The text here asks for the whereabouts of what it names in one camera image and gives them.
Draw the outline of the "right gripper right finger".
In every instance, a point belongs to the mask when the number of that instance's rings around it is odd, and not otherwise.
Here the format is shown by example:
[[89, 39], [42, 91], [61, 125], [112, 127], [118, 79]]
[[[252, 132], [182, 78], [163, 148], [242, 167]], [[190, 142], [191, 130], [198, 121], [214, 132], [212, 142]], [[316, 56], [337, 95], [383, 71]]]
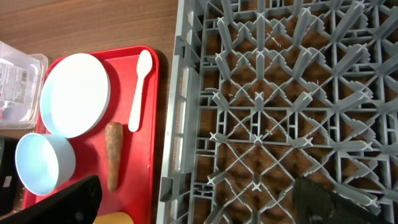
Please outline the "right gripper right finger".
[[394, 223], [392, 211], [383, 215], [378, 198], [348, 184], [329, 190], [306, 177], [297, 177], [293, 203], [299, 223]]

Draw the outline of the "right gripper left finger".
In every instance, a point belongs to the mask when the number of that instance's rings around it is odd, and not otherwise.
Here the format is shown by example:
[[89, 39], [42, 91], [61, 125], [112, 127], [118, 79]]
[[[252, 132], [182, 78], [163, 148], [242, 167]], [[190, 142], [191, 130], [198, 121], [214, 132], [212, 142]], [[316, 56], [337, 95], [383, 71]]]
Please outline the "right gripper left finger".
[[93, 223], [103, 192], [100, 178], [89, 175], [3, 220], [2, 224]]

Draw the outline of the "yellow plastic cup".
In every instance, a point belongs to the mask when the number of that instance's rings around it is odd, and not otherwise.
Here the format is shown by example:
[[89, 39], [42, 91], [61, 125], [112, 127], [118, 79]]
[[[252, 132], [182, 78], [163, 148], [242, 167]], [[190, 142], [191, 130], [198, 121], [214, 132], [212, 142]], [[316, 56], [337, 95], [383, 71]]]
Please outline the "yellow plastic cup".
[[134, 224], [134, 222], [128, 214], [116, 212], [96, 217], [93, 224]]

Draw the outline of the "light blue rice bowl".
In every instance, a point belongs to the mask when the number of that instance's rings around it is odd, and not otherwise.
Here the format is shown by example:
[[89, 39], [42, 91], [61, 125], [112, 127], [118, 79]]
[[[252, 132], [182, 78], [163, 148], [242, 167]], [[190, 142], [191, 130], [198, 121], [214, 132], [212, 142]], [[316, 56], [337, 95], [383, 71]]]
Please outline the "light blue rice bowl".
[[29, 133], [17, 143], [15, 164], [24, 186], [35, 195], [45, 196], [71, 178], [76, 157], [63, 136]]

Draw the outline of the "orange carrot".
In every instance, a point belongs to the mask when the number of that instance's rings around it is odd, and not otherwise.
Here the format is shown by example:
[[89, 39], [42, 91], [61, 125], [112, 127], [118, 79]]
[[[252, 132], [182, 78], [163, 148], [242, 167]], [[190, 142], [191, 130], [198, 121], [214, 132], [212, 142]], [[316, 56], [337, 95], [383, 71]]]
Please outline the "orange carrot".
[[110, 192], [114, 192], [118, 187], [123, 136], [123, 125], [121, 123], [113, 121], [106, 125], [105, 143], [108, 163], [108, 190]]

